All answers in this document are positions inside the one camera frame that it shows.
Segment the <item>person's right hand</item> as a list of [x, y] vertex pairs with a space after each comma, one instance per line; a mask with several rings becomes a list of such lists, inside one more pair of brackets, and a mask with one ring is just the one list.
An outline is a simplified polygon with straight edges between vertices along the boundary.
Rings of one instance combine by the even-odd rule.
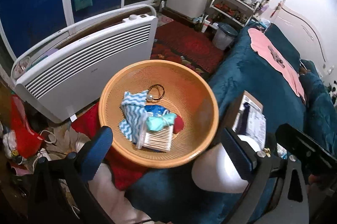
[[308, 182], [309, 182], [309, 184], [312, 185], [312, 184], [317, 183], [319, 181], [319, 179], [320, 179], [320, 176], [315, 176], [313, 174], [310, 174], [309, 177], [308, 177]]

